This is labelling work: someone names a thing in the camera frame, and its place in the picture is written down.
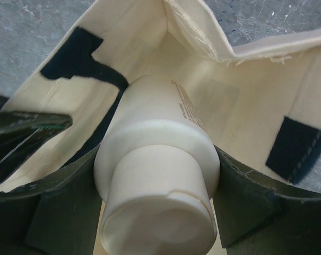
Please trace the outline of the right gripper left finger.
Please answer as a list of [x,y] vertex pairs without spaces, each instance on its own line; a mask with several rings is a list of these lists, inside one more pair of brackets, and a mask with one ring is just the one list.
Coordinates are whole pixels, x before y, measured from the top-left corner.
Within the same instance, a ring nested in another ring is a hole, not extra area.
[[98,148],[46,177],[0,192],[0,254],[92,254],[101,208]]

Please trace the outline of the cream lotion bottle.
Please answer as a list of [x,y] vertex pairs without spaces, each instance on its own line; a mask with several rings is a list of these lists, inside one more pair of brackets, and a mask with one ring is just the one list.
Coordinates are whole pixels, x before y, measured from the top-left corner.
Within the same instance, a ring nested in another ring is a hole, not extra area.
[[131,83],[94,162],[105,202],[100,239],[108,254],[206,254],[216,223],[210,200],[220,175],[213,142],[175,80]]

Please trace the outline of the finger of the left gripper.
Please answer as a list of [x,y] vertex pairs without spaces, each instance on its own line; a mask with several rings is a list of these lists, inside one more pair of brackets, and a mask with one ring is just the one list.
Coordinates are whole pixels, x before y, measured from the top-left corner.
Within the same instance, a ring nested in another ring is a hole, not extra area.
[[0,173],[13,173],[45,142],[72,126],[69,115],[2,111],[0,95]]

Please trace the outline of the cream canvas tote bag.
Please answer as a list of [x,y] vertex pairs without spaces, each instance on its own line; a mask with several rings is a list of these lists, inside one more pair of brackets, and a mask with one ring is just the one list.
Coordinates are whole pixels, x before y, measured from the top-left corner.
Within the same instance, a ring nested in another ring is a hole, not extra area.
[[129,82],[178,81],[214,144],[268,176],[298,183],[321,151],[321,28],[233,46],[203,1],[95,1],[3,107],[67,114],[73,125],[0,192],[54,172],[94,134],[118,90],[79,73],[90,63]]

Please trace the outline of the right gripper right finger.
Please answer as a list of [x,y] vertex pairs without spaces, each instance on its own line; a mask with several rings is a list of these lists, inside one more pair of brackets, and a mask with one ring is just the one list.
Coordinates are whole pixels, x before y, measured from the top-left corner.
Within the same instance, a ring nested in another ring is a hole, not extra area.
[[213,202],[228,254],[321,254],[321,193],[217,153],[221,168]]

